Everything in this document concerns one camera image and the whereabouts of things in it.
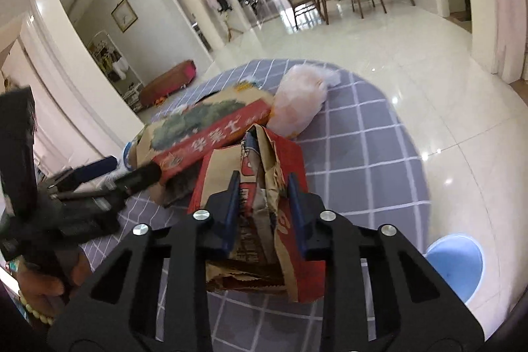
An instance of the human hand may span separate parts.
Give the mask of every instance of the human hand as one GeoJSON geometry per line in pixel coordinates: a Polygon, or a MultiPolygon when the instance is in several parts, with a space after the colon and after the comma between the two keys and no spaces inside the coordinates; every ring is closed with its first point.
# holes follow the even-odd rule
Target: human hand
{"type": "MultiPolygon", "coordinates": [[[[75,288],[70,293],[70,298],[73,297],[78,287],[83,284],[91,273],[90,263],[81,250],[79,252],[79,261],[70,273],[70,279],[75,285],[75,288]]],[[[53,308],[47,297],[60,297],[64,294],[64,285],[59,279],[28,269],[23,260],[18,265],[15,277],[18,281],[20,293],[22,293],[27,304],[31,306],[31,308],[28,308],[28,311],[33,309],[40,315],[49,318],[56,316],[57,311],[53,308]]]]}

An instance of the wall decoration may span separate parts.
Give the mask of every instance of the wall decoration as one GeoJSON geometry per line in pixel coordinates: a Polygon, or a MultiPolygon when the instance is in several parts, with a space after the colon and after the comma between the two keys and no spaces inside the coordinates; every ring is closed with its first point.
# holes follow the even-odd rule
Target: wall decoration
{"type": "Polygon", "coordinates": [[[128,0],[122,0],[118,3],[114,11],[112,11],[112,17],[123,33],[137,21],[137,15],[128,0]]]}

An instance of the red paper bag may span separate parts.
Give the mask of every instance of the red paper bag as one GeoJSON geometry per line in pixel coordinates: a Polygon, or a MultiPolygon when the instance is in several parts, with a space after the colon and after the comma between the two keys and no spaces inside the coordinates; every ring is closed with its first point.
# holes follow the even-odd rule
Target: red paper bag
{"type": "Polygon", "coordinates": [[[254,125],[241,145],[214,150],[204,158],[189,213],[203,208],[210,195],[227,189],[233,170],[241,172],[239,236],[229,260],[208,264],[209,288],[286,291],[290,301],[299,303],[322,297],[325,264],[300,256],[286,198],[291,173],[307,191],[300,147],[254,125]]]}

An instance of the red ottoman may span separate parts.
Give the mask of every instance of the red ottoman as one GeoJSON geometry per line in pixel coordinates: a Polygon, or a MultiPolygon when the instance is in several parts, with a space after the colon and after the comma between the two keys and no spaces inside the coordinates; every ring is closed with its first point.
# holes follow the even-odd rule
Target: red ottoman
{"type": "Polygon", "coordinates": [[[186,60],[170,71],[158,76],[139,93],[141,105],[154,105],[160,97],[167,97],[184,86],[189,85],[196,77],[196,66],[192,60],[186,60]]]}

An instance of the metal screw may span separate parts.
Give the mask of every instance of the metal screw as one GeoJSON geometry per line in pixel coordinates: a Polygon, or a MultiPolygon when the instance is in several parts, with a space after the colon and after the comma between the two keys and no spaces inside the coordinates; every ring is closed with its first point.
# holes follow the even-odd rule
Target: metal screw
{"type": "Polygon", "coordinates": [[[331,210],[324,210],[320,213],[319,217],[321,217],[323,221],[333,221],[337,218],[337,215],[331,210]]]}
{"type": "Polygon", "coordinates": [[[398,230],[393,225],[387,224],[381,227],[381,232],[385,236],[394,236],[398,232],[398,230]]]}
{"type": "Polygon", "coordinates": [[[143,236],[144,234],[147,234],[148,232],[148,225],[146,224],[138,224],[132,229],[132,233],[134,233],[136,236],[143,236]]]}
{"type": "Polygon", "coordinates": [[[198,220],[198,221],[203,221],[204,219],[207,219],[209,218],[209,212],[206,211],[206,210],[197,210],[194,214],[193,214],[193,217],[194,219],[198,220]]]}

